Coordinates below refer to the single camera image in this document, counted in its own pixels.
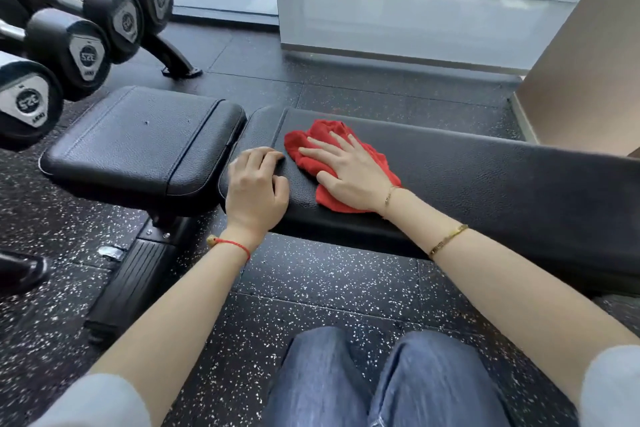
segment grey sleeve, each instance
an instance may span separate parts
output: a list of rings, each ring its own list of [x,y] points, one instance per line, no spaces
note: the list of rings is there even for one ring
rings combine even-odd
[[[151,427],[144,401],[117,375],[86,375],[30,427]]]
[[[582,383],[582,427],[633,427],[640,419],[640,346],[616,346],[591,362]]]

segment red cloth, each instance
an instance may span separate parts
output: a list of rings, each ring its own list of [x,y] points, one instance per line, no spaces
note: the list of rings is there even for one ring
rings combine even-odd
[[[313,177],[316,177],[317,173],[320,171],[329,172],[334,177],[337,177],[336,173],[331,167],[317,161],[316,159],[300,154],[300,151],[298,150],[300,147],[315,149],[318,148],[316,145],[313,145],[311,142],[309,142],[307,140],[307,137],[311,137],[315,140],[320,140],[321,142],[327,142],[328,144],[340,147],[340,144],[329,133],[330,131],[333,131],[337,135],[340,135],[340,137],[347,140],[347,142],[349,142],[347,135],[351,134],[356,137],[355,133],[353,133],[353,131],[342,122],[338,122],[335,120],[316,120],[308,131],[293,130],[285,135],[284,148],[287,150],[291,158],[296,162],[298,167],[304,169]],[[398,176],[396,176],[389,170],[387,157],[385,157],[384,154],[380,154],[380,152],[377,152],[374,148],[372,148],[372,146],[370,146],[369,144],[365,144],[357,137],[356,139],[358,140],[358,142],[360,142],[360,144],[362,144],[362,147],[364,147],[364,149],[369,152],[369,155],[372,156],[373,159],[378,163],[380,168],[388,176],[391,184],[394,186],[400,186],[400,179],[398,178]],[[329,194],[329,191],[327,191],[323,185],[318,185],[317,187],[316,201],[323,206],[326,206],[330,210],[337,211],[339,213],[365,212],[340,203],[340,201]]]

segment rubber gym floor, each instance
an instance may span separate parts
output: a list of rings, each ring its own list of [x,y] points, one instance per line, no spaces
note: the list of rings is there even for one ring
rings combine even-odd
[[[289,105],[337,118],[522,139],[506,100],[520,81],[515,76],[291,55],[280,50],[277,34],[247,30],[181,24],[163,34],[204,76],[173,82],[140,50],[114,66],[92,97],[69,103],[44,142],[18,155],[0,150],[0,246],[55,260],[48,283],[26,296],[0,298],[0,425],[36,419],[98,358],[82,327],[109,275],[97,248],[126,248],[145,220],[139,210],[70,196],[38,171],[42,150],[109,91],[144,85],[227,98],[248,114]],[[205,253],[205,237],[224,225],[220,208],[202,216],[193,246],[166,286]],[[640,334],[638,302],[610,296],[598,303]],[[236,280],[164,425],[256,425],[289,339],[322,325],[348,332],[356,363],[372,385],[402,334],[441,330],[476,346],[518,427],[577,425],[569,401],[431,262],[273,234]]]

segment gold bracelet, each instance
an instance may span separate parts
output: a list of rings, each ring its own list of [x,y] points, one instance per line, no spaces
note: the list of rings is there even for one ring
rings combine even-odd
[[[460,233],[468,229],[468,227],[469,225],[460,225],[457,229],[451,232],[448,237],[444,238],[440,243],[433,247],[429,252],[429,260],[433,260],[433,255],[438,253],[442,248],[444,248],[447,243],[449,243],[453,238],[457,237],[458,235],[460,235]]]
[[[391,186],[389,189],[389,194],[387,195],[387,199],[385,199],[385,208],[389,205],[389,199],[391,199],[391,193],[394,192],[394,189],[398,189],[400,186]]]

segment jeans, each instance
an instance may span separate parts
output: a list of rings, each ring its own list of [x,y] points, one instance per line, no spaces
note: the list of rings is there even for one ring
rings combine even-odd
[[[398,341],[372,395],[334,327],[289,345],[264,427],[509,427],[500,393],[476,351],[451,337],[412,332]]]

